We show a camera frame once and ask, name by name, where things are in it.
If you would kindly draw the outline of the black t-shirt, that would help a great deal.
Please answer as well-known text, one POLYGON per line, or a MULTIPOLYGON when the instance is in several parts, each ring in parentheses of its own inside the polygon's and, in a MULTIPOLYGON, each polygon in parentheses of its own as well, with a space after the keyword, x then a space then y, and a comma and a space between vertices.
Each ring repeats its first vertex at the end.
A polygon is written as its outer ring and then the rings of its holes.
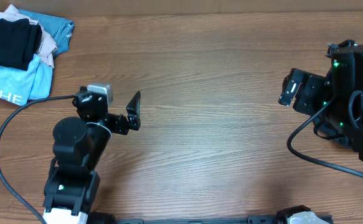
POLYGON ((0 66, 27 70, 39 48, 42 30, 28 19, 0 19, 0 66))

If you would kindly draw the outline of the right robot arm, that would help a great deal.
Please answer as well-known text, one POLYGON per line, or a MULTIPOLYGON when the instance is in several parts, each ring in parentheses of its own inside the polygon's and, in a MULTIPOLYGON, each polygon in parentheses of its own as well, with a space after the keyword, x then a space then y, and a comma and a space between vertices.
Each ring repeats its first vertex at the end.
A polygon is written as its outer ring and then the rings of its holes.
POLYGON ((283 80, 279 104, 309 116, 286 145, 302 160, 363 178, 361 171, 309 157, 292 146, 295 136, 312 123, 315 135, 352 150, 363 162, 363 44, 351 39, 329 44, 326 57, 331 60, 326 76, 292 68, 283 80))

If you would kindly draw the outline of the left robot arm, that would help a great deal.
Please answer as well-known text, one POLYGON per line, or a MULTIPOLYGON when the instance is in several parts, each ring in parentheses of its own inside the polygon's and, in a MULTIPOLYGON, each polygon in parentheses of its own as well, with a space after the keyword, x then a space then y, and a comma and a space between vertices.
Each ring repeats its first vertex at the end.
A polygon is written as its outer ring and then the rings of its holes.
POLYGON ((55 125, 54 158, 44 188, 46 223, 115 222, 110 213, 92 211, 100 184, 95 167, 113 134, 126 135, 140 128, 141 93, 132 97, 126 115, 109 113, 111 97, 109 86, 83 86, 72 100, 78 115, 55 125))

